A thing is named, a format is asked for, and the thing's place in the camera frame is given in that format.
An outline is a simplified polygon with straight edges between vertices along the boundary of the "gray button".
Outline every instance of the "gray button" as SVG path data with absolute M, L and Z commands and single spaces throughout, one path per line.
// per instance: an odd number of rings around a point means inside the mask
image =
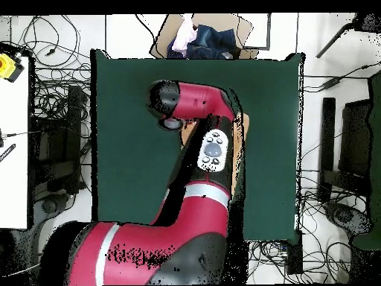
M 211 142 L 205 146 L 204 152 L 207 156 L 219 157 L 221 156 L 221 147 L 218 144 Z

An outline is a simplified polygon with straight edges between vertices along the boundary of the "white button panel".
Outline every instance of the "white button panel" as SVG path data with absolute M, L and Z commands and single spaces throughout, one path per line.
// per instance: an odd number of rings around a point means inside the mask
M 221 147 L 221 156 L 216 159 L 205 154 L 205 147 L 210 143 L 218 144 Z M 197 166 L 208 172 L 220 172 L 225 167 L 226 154 L 228 152 L 228 137 L 221 130 L 211 130 L 204 135 L 202 145 L 199 150 L 199 158 L 197 160 Z

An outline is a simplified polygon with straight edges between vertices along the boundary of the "yellow object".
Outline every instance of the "yellow object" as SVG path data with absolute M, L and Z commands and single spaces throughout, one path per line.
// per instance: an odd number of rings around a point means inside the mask
M 6 54 L 0 54 L 0 77 L 9 78 L 15 70 L 14 60 Z

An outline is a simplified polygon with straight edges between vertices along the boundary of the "cardboard box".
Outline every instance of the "cardboard box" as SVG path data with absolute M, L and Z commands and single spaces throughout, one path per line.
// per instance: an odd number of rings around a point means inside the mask
M 162 58 L 163 55 L 167 58 L 167 48 L 170 42 L 176 37 L 177 31 L 179 30 L 184 19 L 179 14 L 168 14 L 165 18 L 159 35 L 156 37 L 156 45 L 151 47 L 150 54 L 157 58 Z M 245 19 L 238 18 L 231 13 L 195 13 L 192 18 L 193 24 L 207 25 L 214 28 L 216 31 L 226 31 L 231 28 L 234 29 L 236 46 L 242 48 L 242 44 L 249 37 L 252 31 L 252 24 L 247 22 Z M 241 51 L 240 59 L 254 59 L 257 56 L 258 51 L 251 49 L 250 52 L 246 50 Z

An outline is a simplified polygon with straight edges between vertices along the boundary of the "pink cloth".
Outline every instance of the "pink cloth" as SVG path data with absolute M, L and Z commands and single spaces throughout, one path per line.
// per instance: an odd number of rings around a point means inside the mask
M 193 29 L 192 18 L 185 14 L 184 22 L 177 31 L 175 42 L 172 45 L 172 50 L 182 53 L 184 57 L 187 56 L 187 45 L 193 42 L 197 37 L 197 30 Z

